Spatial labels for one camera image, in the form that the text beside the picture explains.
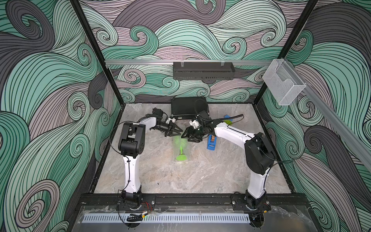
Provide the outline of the blue tape dispenser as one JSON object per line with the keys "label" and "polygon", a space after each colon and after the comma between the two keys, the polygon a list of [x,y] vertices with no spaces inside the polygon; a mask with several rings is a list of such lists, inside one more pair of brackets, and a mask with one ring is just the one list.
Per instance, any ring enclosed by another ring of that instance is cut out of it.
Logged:
{"label": "blue tape dispenser", "polygon": [[216,148],[216,136],[210,134],[207,141],[207,149],[214,151]]}

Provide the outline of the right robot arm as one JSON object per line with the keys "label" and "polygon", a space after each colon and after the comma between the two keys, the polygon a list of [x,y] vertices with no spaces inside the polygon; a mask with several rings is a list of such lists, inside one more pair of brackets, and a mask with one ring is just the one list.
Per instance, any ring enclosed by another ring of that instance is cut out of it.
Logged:
{"label": "right robot arm", "polygon": [[275,162],[273,147],[265,134],[237,129],[222,118],[209,118],[205,111],[199,113],[189,123],[190,126],[181,135],[189,142],[200,143],[204,137],[213,135],[230,141],[244,150],[245,160],[251,171],[245,197],[250,207],[257,208],[258,204],[264,201],[266,180]]}

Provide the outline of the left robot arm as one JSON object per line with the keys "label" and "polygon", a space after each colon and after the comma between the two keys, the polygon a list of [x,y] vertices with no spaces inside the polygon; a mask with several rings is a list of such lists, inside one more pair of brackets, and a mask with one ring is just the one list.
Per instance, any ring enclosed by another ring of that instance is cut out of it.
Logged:
{"label": "left robot arm", "polygon": [[125,185],[121,198],[125,201],[142,203],[142,185],[139,175],[139,155],[145,148],[146,132],[158,130],[165,137],[179,136],[183,130],[176,124],[176,119],[164,117],[161,109],[153,108],[151,114],[147,114],[138,121],[125,121],[118,141],[118,150],[124,159]]}

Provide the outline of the black case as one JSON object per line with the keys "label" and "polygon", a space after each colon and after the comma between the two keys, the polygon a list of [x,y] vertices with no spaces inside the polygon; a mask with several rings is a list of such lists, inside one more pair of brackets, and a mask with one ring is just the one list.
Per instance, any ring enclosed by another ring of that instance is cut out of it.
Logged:
{"label": "black case", "polygon": [[209,106],[205,97],[171,99],[171,115],[176,120],[192,119],[202,111],[209,113]]}

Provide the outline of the green toy brick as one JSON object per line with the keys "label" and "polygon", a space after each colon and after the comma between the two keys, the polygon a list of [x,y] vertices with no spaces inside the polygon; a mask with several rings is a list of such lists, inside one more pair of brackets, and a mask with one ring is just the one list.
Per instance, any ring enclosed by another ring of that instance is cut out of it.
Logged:
{"label": "green toy brick", "polygon": [[225,120],[224,122],[227,123],[228,125],[232,125],[233,124],[233,122],[230,121],[230,120]]}

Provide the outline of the black wall shelf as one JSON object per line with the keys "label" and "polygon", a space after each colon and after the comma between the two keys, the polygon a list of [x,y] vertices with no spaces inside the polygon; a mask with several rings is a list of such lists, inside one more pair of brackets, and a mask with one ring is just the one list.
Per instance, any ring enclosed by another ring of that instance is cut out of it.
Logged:
{"label": "black wall shelf", "polygon": [[173,78],[175,80],[232,80],[235,76],[233,63],[194,63],[186,62],[181,65],[179,62],[173,64]]}

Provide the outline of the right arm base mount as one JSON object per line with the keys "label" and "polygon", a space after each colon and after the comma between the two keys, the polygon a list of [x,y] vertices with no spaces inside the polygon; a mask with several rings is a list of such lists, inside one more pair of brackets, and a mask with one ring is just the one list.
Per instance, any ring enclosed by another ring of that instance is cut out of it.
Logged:
{"label": "right arm base mount", "polygon": [[255,199],[249,193],[246,194],[232,194],[232,207],[234,210],[248,211],[248,212],[268,212],[271,211],[271,205],[268,203],[266,194],[260,198]]}

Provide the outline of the aluminium wall rail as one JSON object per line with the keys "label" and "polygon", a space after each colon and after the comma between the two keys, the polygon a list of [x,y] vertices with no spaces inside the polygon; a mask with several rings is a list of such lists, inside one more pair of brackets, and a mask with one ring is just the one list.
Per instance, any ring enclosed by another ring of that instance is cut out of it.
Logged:
{"label": "aluminium wall rail", "polygon": [[150,59],[119,59],[105,60],[106,65],[173,65],[175,62],[184,65],[186,62],[194,63],[219,63],[224,65],[226,62],[231,62],[236,66],[269,66],[272,60],[150,60]]}

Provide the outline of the clear plastic wall bin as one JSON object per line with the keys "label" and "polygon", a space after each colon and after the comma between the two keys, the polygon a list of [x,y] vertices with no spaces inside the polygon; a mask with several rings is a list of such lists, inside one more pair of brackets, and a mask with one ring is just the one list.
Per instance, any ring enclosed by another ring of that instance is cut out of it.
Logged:
{"label": "clear plastic wall bin", "polygon": [[293,64],[285,59],[274,59],[267,68],[263,81],[281,106],[292,104],[306,87],[306,82]]}

